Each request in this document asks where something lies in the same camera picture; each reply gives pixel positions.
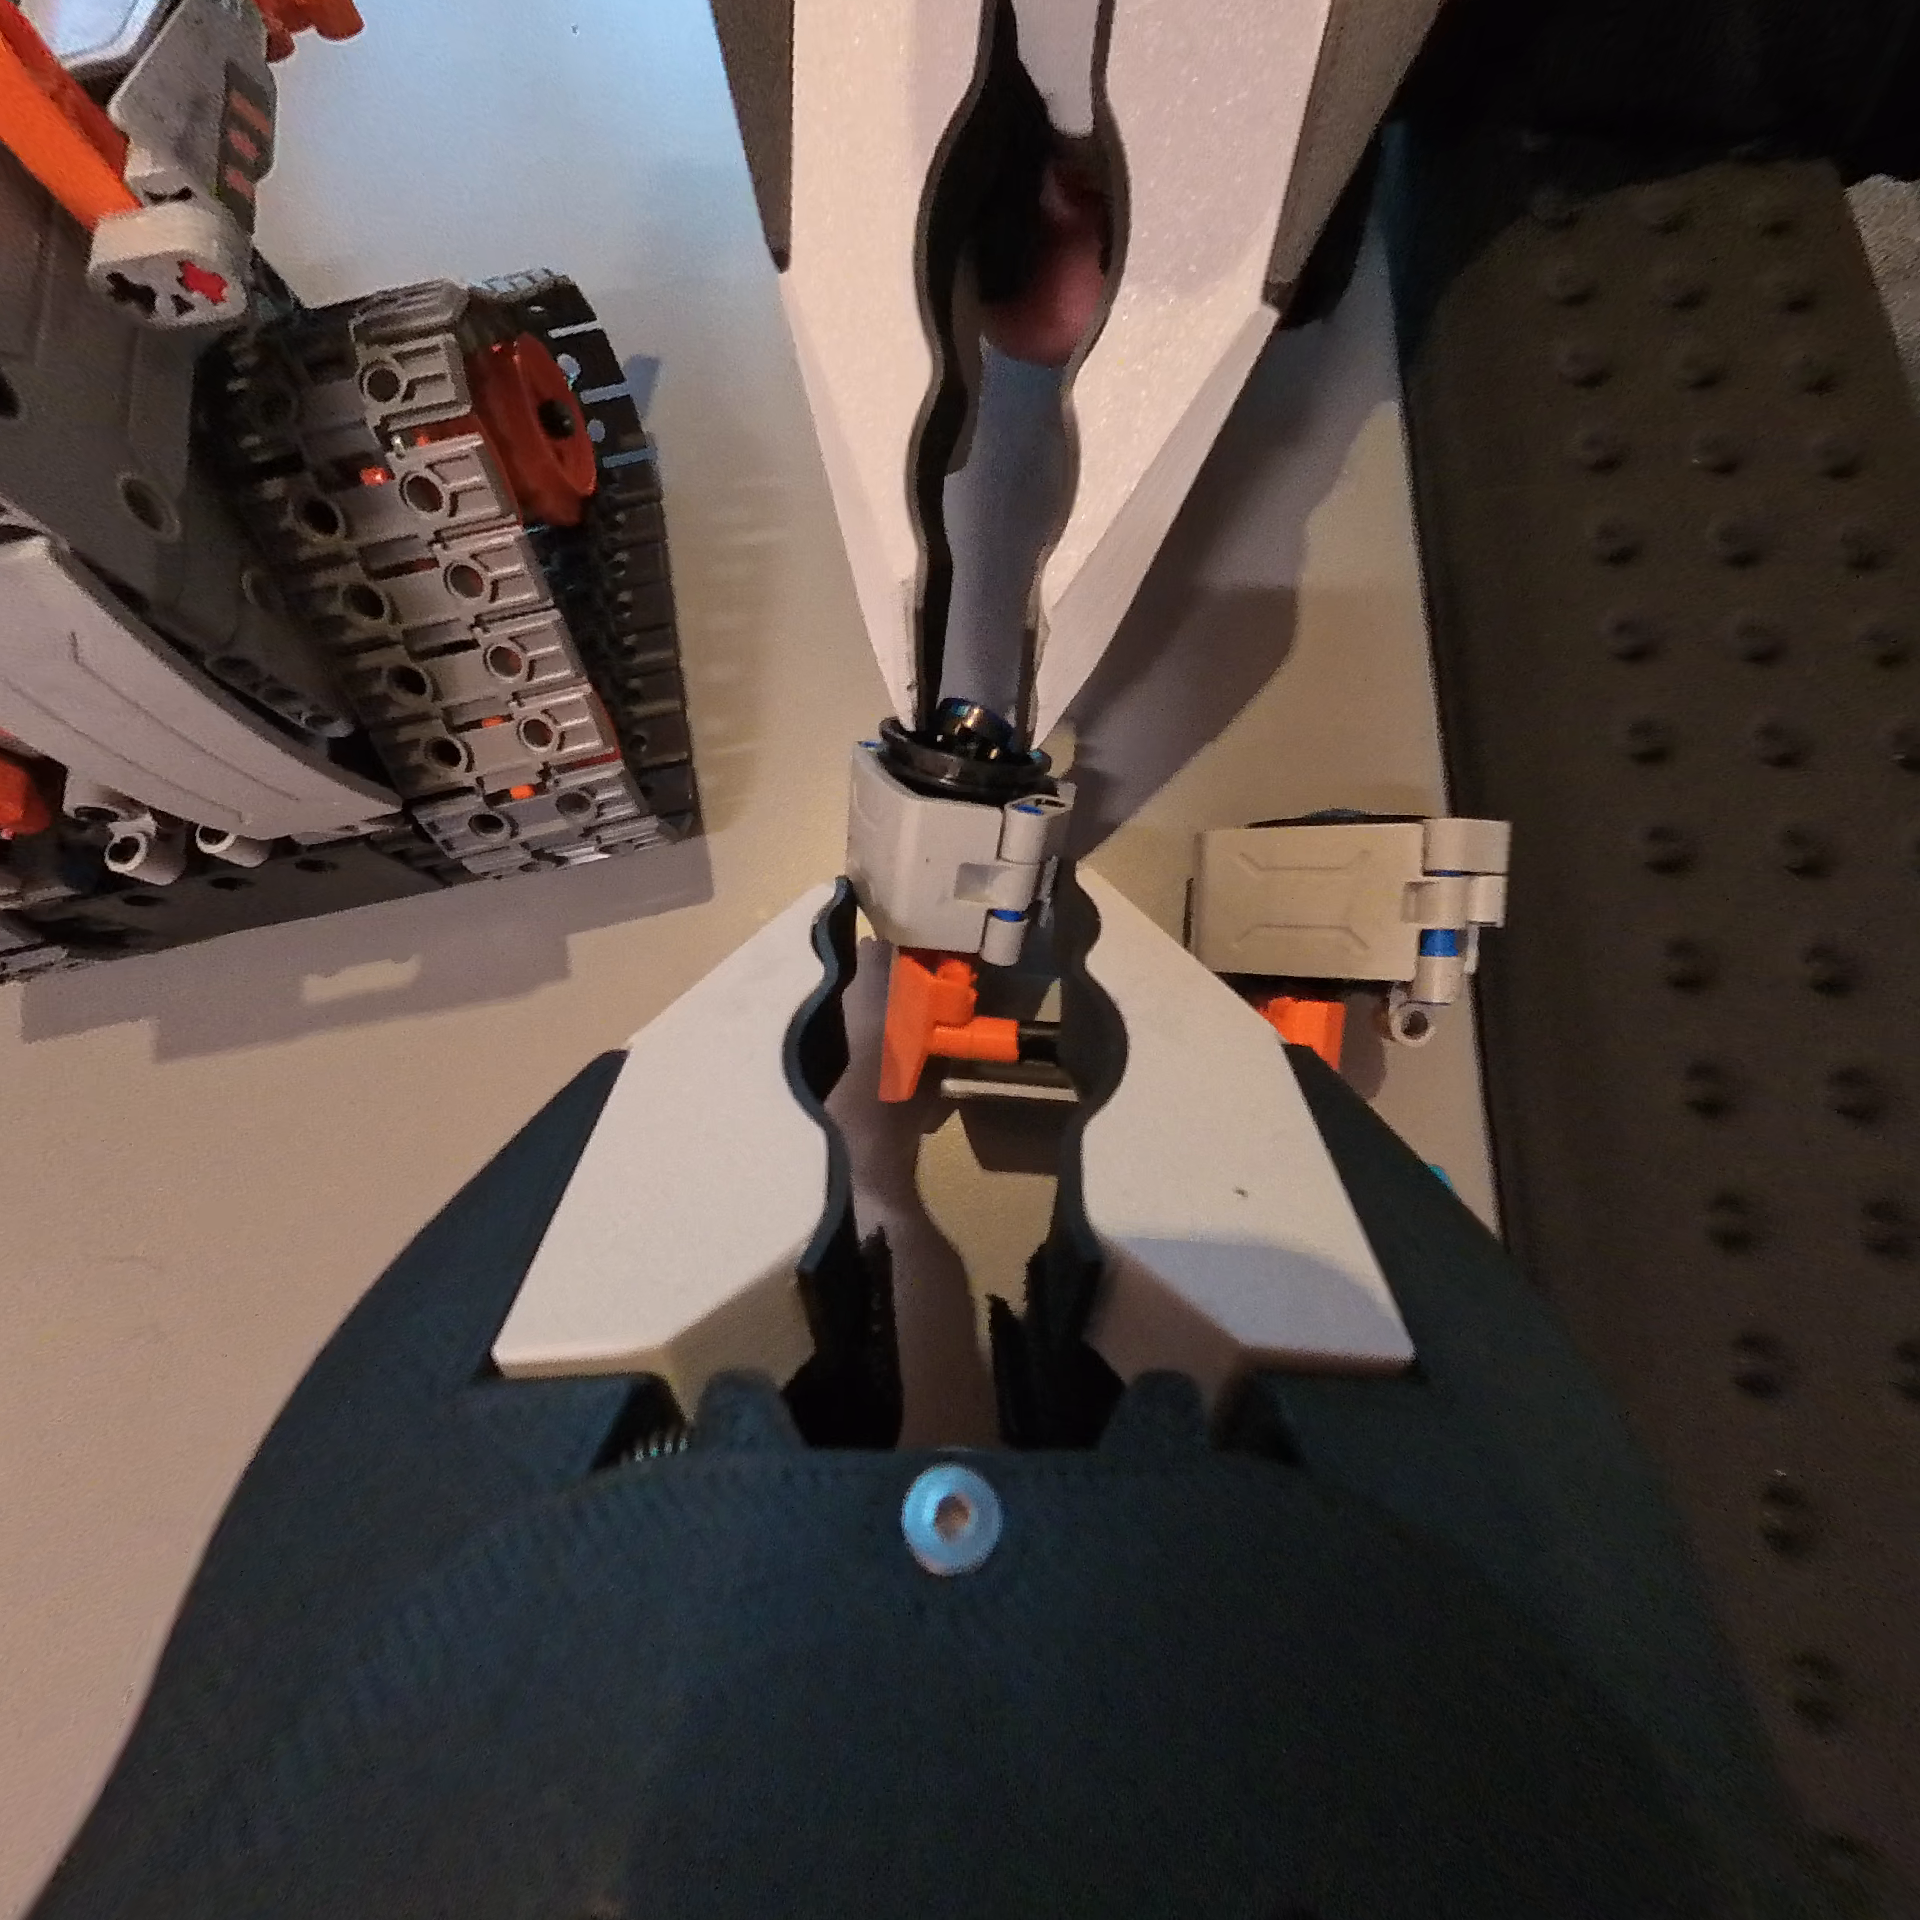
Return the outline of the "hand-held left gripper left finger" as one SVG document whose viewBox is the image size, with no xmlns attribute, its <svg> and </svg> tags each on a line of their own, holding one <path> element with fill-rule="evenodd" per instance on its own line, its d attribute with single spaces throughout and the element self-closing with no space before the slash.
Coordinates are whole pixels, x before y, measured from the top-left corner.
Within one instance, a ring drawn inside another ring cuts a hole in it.
<svg viewBox="0 0 1920 1920">
<path fill-rule="evenodd" d="M 496 1334 L 502 1376 L 783 1387 L 815 1446 L 899 1439 L 891 1256 L 825 1101 L 847 1067 L 847 880 L 808 888 L 627 1044 Z"/>
</svg>

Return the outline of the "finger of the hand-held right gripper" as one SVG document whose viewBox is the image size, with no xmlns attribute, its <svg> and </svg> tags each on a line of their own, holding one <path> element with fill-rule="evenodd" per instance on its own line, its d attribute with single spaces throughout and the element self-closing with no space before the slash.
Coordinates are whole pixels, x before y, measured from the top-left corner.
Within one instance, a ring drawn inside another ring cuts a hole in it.
<svg viewBox="0 0 1920 1920">
<path fill-rule="evenodd" d="M 1072 505 L 1038 577 L 1036 725 L 1059 721 L 1107 654 L 1276 326 L 1264 278 L 1328 16 L 1312 1 L 1100 11 L 1115 260 L 1063 397 Z"/>
<path fill-rule="evenodd" d="M 944 487 L 968 414 L 937 183 L 967 123 L 992 6 L 798 1 L 791 17 L 787 325 L 832 505 L 896 712 L 940 695 Z"/>
</svg>

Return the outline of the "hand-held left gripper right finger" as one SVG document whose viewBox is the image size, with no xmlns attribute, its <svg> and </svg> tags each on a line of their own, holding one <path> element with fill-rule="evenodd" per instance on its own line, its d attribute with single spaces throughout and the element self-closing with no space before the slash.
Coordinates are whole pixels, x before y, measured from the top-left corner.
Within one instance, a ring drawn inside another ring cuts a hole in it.
<svg viewBox="0 0 1920 1920">
<path fill-rule="evenodd" d="M 1000 1436 L 1093 1445 L 1123 1387 L 1399 1376 L 1401 1309 L 1278 1032 L 1097 875 L 1052 895 L 1075 1089 L 1024 1308 L 992 1300 Z"/>
</svg>

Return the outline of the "grey wheel module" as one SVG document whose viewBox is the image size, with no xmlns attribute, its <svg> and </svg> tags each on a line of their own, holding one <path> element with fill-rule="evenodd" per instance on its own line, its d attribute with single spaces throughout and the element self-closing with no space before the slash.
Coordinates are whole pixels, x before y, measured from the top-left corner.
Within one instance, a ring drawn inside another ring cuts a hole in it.
<svg viewBox="0 0 1920 1920">
<path fill-rule="evenodd" d="M 1072 790 L 1043 751 L 960 759 L 927 733 L 886 719 L 853 750 L 846 875 L 896 951 L 881 1101 L 908 1101 L 929 1063 L 1047 1056 L 1033 1023 L 977 1008 L 977 977 L 1016 963 L 1044 917 Z M 1189 948 L 1331 1067 L 1355 989 L 1377 995 L 1388 1041 L 1422 1047 L 1465 998 L 1480 934 L 1503 924 L 1510 836 L 1507 820 L 1340 807 L 1201 831 Z"/>
</svg>

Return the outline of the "person's right forearm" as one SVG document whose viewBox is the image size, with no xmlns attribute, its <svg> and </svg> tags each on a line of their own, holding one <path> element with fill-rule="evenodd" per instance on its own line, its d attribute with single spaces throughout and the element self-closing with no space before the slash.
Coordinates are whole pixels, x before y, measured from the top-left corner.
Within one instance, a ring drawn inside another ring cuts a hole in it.
<svg viewBox="0 0 1920 1920">
<path fill-rule="evenodd" d="M 1432 123 L 1766 144 L 1918 174 L 1916 1 L 1454 1 L 1399 108 Z"/>
</svg>

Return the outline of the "person's right hand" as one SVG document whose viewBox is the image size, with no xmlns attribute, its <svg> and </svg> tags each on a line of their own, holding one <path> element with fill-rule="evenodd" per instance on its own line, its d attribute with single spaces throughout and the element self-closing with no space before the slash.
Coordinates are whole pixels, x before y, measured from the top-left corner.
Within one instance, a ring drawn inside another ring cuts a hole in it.
<svg viewBox="0 0 1920 1920">
<path fill-rule="evenodd" d="M 990 264 L 975 254 L 980 333 L 998 352 L 1039 367 L 1064 367 L 1088 335 L 1115 252 L 1109 172 L 1093 139 L 1052 133 L 1047 157 L 1015 192 Z"/>
</svg>

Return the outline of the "black perforated mat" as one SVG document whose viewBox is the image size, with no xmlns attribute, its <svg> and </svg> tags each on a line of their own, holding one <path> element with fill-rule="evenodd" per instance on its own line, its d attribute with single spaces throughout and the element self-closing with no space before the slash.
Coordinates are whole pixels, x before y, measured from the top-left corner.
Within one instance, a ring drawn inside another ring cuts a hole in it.
<svg viewBox="0 0 1920 1920">
<path fill-rule="evenodd" d="M 1815 160 L 1383 166 L 1509 1239 L 1662 1463 L 1847 1916 L 1916 1916 L 1916 412 Z"/>
</svg>

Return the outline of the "grey orange tracked toy robot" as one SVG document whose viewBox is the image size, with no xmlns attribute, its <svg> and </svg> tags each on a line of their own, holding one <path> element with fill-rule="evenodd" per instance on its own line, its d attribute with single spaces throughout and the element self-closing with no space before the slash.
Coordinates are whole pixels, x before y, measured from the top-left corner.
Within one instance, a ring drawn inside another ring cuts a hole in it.
<svg viewBox="0 0 1920 1920">
<path fill-rule="evenodd" d="M 569 276 L 307 303 L 355 5 L 3 5 L 3 973 L 702 828 L 655 444 Z"/>
</svg>

